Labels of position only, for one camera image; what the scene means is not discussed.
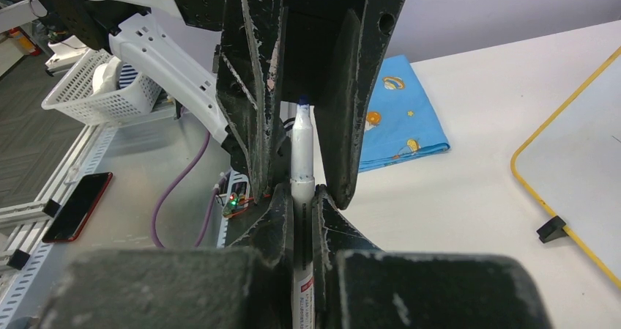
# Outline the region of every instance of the smartphone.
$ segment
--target smartphone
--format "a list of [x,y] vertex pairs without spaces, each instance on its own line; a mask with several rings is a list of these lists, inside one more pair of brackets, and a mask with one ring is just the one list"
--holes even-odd
[[43,235],[42,241],[60,243],[75,240],[80,235],[86,221],[89,220],[111,179],[112,173],[85,175]]

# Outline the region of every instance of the striped cloth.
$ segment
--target striped cloth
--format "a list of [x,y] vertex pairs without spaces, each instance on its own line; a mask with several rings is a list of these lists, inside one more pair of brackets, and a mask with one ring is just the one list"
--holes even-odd
[[128,63],[123,64],[121,75],[119,75],[119,89],[124,89],[131,85],[136,76],[138,76],[138,71],[133,66]]

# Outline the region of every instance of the whiteboard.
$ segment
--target whiteboard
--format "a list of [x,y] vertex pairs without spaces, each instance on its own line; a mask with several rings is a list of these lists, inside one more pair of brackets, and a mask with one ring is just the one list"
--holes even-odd
[[621,48],[520,147],[524,187],[621,287]]

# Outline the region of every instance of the blue marker tip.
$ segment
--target blue marker tip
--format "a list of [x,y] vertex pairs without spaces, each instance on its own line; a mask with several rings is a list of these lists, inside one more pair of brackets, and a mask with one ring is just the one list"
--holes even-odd
[[300,99],[297,101],[297,104],[300,106],[306,106],[308,104],[308,97],[301,95]]

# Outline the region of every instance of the white plastic basket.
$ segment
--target white plastic basket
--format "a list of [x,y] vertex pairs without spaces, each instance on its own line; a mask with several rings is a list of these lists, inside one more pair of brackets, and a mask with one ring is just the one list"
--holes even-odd
[[88,50],[43,100],[43,109],[56,109],[86,125],[151,112],[162,88],[143,73],[124,89],[92,95],[95,68],[111,57],[105,51]]

